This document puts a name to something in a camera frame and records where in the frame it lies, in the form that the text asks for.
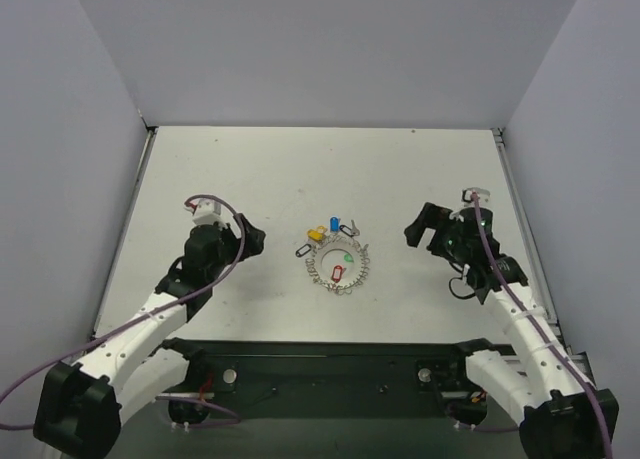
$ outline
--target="red wire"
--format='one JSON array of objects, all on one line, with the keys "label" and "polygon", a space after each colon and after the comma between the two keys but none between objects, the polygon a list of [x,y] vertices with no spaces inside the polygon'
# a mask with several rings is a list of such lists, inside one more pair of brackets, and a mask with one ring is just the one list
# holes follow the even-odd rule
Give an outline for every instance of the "red wire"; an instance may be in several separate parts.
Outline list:
[{"label": "red wire", "polygon": [[207,382],[205,382],[202,386],[200,386],[200,400],[204,401],[204,394],[211,390],[211,386],[213,385],[213,373],[209,373],[207,376]]}]

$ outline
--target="white table surface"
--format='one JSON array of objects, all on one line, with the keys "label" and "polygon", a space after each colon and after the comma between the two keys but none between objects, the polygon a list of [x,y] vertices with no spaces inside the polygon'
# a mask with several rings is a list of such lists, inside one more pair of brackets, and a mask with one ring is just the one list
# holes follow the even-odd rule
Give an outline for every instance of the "white table surface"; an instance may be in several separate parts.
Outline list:
[{"label": "white table surface", "polygon": [[[431,234],[418,249],[403,235],[425,202],[457,208],[469,186],[491,191],[494,234],[533,281],[490,131],[160,127],[97,332],[147,299],[193,226],[183,200],[211,193],[267,233],[265,250],[241,263],[177,336],[506,343],[477,300],[450,295],[455,273],[425,250]],[[355,219],[360,242],[370,244],[371,272],[350,296],[314,285],[294,255],[306,231],[331,216]]]}]

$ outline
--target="yellow key tag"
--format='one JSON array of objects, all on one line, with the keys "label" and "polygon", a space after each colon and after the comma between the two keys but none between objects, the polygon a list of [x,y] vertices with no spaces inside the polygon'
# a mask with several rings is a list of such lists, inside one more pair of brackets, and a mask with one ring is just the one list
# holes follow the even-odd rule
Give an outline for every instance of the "yellow key tag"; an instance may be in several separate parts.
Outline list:
[{"label": "yellow key tag", "polygon": [[322,242],[324,240],[324,234],[327,232],[327,228],[324,226],[318,226],[315,229],[309,229],[307,236],[316,242]]}]

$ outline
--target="white wall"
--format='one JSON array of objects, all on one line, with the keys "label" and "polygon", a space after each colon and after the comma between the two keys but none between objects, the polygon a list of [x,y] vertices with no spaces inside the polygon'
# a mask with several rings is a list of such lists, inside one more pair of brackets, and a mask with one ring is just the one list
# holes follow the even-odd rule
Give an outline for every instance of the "white wall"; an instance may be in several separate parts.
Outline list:
[{"label": "white wall", "polygon": [[578,0],[506,130],[562,329],[638,457],[640,0]]},{"label": "white wall", "polygon": [[147,122],[504,126],[575,0],[80,0]]},{"label": "white wall", "polygon": [[[78,0],[0,0],[0,389],[90,333],[145,129]],[[42,378],[0,408],[33,421]],[[0,457],[36,457],[0,432]]]}]

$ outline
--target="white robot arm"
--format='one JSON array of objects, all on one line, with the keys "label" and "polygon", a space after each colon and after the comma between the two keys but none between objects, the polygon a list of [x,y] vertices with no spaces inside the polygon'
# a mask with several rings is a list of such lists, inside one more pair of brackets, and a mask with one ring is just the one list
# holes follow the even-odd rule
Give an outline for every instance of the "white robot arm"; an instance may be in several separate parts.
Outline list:
[{"label": "white robot arm", "polygon": [[500,253],[492,234],[489,192],[462,192],[462,207],[452,211],[426,203],[405,229],[407,245],[417,247],[426,229],[435,232],[427,246],[447,260],[493,316],[522,363],[525,375],[511,369],[498,352],[480,341],[465,360],[466,376],[480,386],[519,427],[531,459],[610,457],[618,414],[613,394],[596,390],[572,362],[536,302],[517,261]]},{"label": "white robot arm", "polygon": [[193,357],[166,338],[211,298],[225,267],[262,253],[265,238],[236,214],[237,238],[209,198],[192,209],[196,226],[184,256],[132,319],[73,364],[49,370],[33,427],[37,439],[72,457],[105,457],[131,416],[185,379]]}]

